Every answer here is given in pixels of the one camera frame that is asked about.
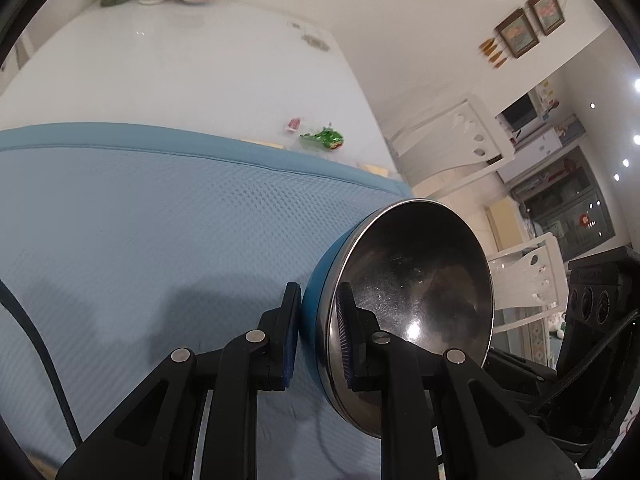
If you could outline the light blue textured mat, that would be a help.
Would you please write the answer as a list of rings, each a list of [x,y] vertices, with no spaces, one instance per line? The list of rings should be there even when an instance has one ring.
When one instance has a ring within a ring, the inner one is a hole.
[[[61,466],[177,348],[206,352],[306,283],[405,183],[176,129],[1,135],[1,427]]]

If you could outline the right framed picture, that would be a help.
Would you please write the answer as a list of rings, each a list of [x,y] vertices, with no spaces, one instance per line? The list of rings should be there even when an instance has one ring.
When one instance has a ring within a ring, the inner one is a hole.
[[[527,0],[527,5],[544,36],[549,36],[565,23],[559,0]]]

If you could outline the white chair far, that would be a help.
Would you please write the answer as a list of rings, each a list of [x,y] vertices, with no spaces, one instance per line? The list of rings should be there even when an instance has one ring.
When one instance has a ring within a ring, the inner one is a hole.
[[[426,110],[387,141],[401,177],[416,188],[443,172],[472,168],[431,192],[441,198],[513,162],[515,148],[488,107],[473,93]]]

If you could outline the pink candy wrapper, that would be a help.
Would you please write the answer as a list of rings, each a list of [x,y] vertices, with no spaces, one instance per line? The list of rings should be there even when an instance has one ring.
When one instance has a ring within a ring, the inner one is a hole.
[[[296,133],[299,130],[302,120],[299,117],[292,118],[286,125],[288,132]]]

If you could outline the white chair near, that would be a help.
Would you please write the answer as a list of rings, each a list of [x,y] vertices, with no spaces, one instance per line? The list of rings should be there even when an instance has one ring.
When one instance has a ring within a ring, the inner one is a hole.
[[[517,308],[540,311],[503,323],[494,321],[494,335],[562,314],[568,304],[567,278],[558,240],[551,233],[487,257],[494,288],[495,312]]]

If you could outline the framed picture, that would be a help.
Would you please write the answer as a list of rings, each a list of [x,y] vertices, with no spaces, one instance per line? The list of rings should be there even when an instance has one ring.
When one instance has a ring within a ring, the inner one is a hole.
[[[539,44],[523,8],[518,8],[495,27],[495,32],[502,39],[510,55],[520,58]]]
[[[549,36],[565,23],[559,0],[527,0],[527,5],[544,36]]]

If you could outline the microwave oven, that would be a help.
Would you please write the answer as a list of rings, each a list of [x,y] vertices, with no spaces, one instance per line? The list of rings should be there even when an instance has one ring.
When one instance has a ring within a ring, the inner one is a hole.
[[[505,108],[501,116],[511,131],[518,131],[537,119],[539,114],[532,97],[526,93]]]

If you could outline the white chair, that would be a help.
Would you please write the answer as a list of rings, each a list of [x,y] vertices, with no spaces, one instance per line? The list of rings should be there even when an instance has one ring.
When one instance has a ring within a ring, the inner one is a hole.
[[[426,110],[387,141],[401,177],[416,188],[443,172],[472,168],[431,192],[441,198],[513,162],[515,148],[488,107],[473,93]]]
[[[487,257],[494,288],[495,312],[517,308],[540,311],[503,323],[494,321],[494,335],[562,314],[568,304],[567,278],[558,240],[551,233]]]

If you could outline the dark glass cabinet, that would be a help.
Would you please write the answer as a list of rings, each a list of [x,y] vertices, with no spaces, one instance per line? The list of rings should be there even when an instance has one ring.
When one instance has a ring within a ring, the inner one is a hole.
[[[565,262],[615,235],[603,193],[580,148],[515,185],[510,194],[538,233],[556,238]]]

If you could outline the left framed picture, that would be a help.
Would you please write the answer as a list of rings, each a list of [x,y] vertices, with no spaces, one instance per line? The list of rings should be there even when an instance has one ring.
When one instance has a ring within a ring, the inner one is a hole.
[[[502,39],[510,55],[520,58],[539,44],[523,8],[518,8],[495,27],[495,32]]]

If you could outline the blue steel bowl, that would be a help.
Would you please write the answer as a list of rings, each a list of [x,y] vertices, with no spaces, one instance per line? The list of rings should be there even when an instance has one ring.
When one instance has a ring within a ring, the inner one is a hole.
[[[349,390],[337,333],[338,284],[384,332],[429,352],[462,350],[485,361],[494,326],[487,258],[471,228],[449,207],[410,198],[372,212],[341,235],[311,273],[300,338],[311,377],[356,429],[381,434],[380,397]]]

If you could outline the green candy wrapper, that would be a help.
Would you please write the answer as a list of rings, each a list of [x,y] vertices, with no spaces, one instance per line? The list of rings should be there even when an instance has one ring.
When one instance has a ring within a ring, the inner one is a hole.
[[[299,139],[321,145],[329,151],[337,150],[344,144],[344,136],[332,127],[324,127],[318,132],[303,133]]]

